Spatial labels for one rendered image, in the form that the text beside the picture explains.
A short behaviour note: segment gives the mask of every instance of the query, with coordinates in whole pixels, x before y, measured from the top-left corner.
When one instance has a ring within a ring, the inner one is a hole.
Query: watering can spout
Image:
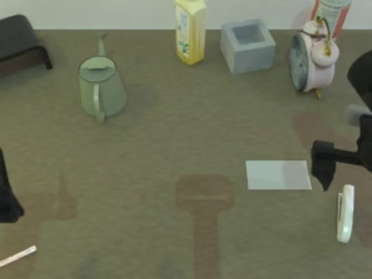
[[[106,56],[106,49],[105,44],[103,43],[103,39],[106,37],[106,33],[96,33],[98,41],[98,55],[99,56]]]

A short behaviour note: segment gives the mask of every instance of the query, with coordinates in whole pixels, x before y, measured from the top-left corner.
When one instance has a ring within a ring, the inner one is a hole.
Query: green watering can
[[[127,103],[127,94],[115,63],[106,57],[104,33],[97,34],[99,54],[79,67],[81,106],[84,111],[103,122],[121,112]]]

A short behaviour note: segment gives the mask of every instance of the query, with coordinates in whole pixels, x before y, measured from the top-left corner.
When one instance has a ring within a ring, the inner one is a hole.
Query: bottle
[[[175,0],[176,49],[188,65],[204,59],[206,4],[204,0]]]
[[[351,2],[352,0],[316,0],[311,19],[314,20],[317,16],[325,18],[328,21],[332,39],[337,39]]]

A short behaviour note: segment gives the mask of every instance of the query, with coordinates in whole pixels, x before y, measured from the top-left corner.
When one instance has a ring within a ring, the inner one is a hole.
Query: pink alarm clock
[[[307,22],[302,32],[294,36],[289,57],[296,90],[309,92],[316,89],[320,98],[318,89],[331,84],[339,57],[327,21],[317,18]]]

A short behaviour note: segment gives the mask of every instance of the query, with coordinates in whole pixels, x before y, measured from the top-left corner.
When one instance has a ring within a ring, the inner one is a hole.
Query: black object
[[[372,110],[372,51],[363,54],[350,67],[348,80]],[[328,190],[336,171],[336,162],[363,166],[372,172],[372,116],[362,115],[359,118],[360,137],[357,140],[357,151],[335,149],[334,144],[315,141],[312,147],[312,175]]]
[[[23,215],[24,209],[10,187],[4,155],[0,149],[0,223],[15,223]]]
[[[37,51],[45,67],[53,68],[48,52],[38,39],[29,20],[14,15],[0,20],[0,62]]]

